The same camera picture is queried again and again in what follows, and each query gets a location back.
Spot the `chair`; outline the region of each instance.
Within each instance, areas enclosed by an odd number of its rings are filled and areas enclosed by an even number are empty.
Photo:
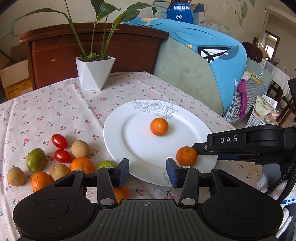
[[[257,63],[260,63],[262,61],[263,53],[258,47],[249,42],[243,42],[242,45],[244,46],[247,52],[248,58],[256,61]]]
[[[293,100],[290,100],[289,102],[287,102],[287,106],[283,109],[279,117],[276,119],[276,121],[278,122],[278,125],[282,126],[286,122],[286,120],[288,119],[291,113],[296,115]]]
[[[276,92],[276,95],[275,95],[275,97],[273,97],[273,99],[278,102],[277,106],[279,105],[281,100],[284,100],[286,103],[289,103],[290,100],[287,97],[285,97],[285,96],[282,97],[283,90],[281,89],[281,87],[280,86],[276,87],[275,85],[276,85],[276,83],[273,81],[272,84],[269,86],[269,89],[267,91],[267,95],[269,95],[271,90],[274,90]]]

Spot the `cable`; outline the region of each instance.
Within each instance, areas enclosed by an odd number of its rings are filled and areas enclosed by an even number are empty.
[[[255,71],[254,71],[254,70],[252,70],[252,71],[253,71],[252,74],[254,74],[254,77],[257,78],[257,75],[255,74]]]
[[[288,179],[284,190],[282,191],[281,195],[278,197],[278,199],[276,201],[279,203],[282,203],[283,200],[290,194],[290,192],[292,191],[295,184],[296,184],[296,168],[295,168],[295,164],[294,164],[293,173],[290,176],[290,178]]]
[[[296,145],[294,147],[294,153],[293,153],[293,156],[291,158],[291,161],[290,161],[290,164],[289,164],[289,167],[288,167],[287,171],[285,172],[285,174],[280,179],[277,180],[277,182],[267,192],[265,192],[266,195],[269,195],[270,193],[272,193],[272,191],[274,189],[276,189],[276,187],[286,179],[289,172],[292,170],[292,168],[294,168],[295,160],[296,160]]]
[[[264,71],[264,68],[262,67],[262,72],[261,72],[261,74],[259,75],[259,78],[258,78],[258,79],[261,79],[261,77],[263,76],[263,71]]]

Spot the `plant stem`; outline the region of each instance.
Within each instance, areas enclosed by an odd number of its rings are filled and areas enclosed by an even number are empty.
[[[116,29],[117,25],[116,26],[112,26],[112,30],[111,32],[109,33],[109,36],[108,36],[108,39],[107,39],[107,43],[106,43],[106,46],[105,46],[105,49],[104,49],[104,53],[103,53],[103,56],[105,56],[106,54],[106,51],[107,51],[107,48],[109,46],[109,43],[110,43],[110,40],[115,32],[115,29]]]
[[[93,29],[93,35],[91,37],[91,52],[90,54],[92,54],[92,47],[93,47],[93,44],[94,44],[94,30],[96,28],[96,21],[94,22],[94,29]]]
[[[69,24],[71,26],[71,29],[72,29],[72,31],[74,33],[74,36],[75,36],[75,38],[77,40],[77,43],[78,43],[78,45],[79,45],[79,47],[80,47],[80,49],[82,51],[82,54],[83,54],[84,58],[87,59],[86,52],[85,52],[85,50],[84,50],[84,48],[83,48],[83,46],[82,46],[82,44],[80,42],[80,39],[79,39],[78,34],[77,34],[77,31],[76,31],[75,26],[73,24],[73,21],[72,21],[72,18],[71,18],[71,15],[70,15],[70,12],[69,12],[68,5],[67,5],[66,0],[64,0],[64,2],[65,2],[65,5],[66,5],[66,8],[67,8],[68,15],[69,15],[69,19],[68,20],[69,20]]]
[[[104,58],[103,52],[105,50],[104,49],[104,42],[105,42],[105,32],[106,32],[107,18],[108,18],[108,15],[106,16],[106,19],[105,19],[105,26],[104,26],[104,33],[103,33],[103,42],[102,42],[102,50],[101,50],[101,60],[103,60],[103,58]]]

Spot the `window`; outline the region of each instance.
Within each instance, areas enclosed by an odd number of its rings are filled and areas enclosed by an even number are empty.
[[[277,38],[275,36],[269,35],[269,37],[277,41]]]
[[[271,46],[268,46],[268,45],[267,45],[267,50],[266,50],[266,52],[268,53],[269,58],[271,59],[272,56],[273,56],[273,54],[274,54],[274,48],[271,47]]]

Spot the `pink cloth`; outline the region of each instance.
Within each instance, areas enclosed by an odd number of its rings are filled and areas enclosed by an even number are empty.
[[[244,79],[242,79],[241,82],[239,83],[239,86],[237,87],[237,91],[240,92],[242,96],[241,107],[239,110],[239,119],[242,120],[246,115],[247,103],[248,103],[247,87],[246,87],[246,81]]]

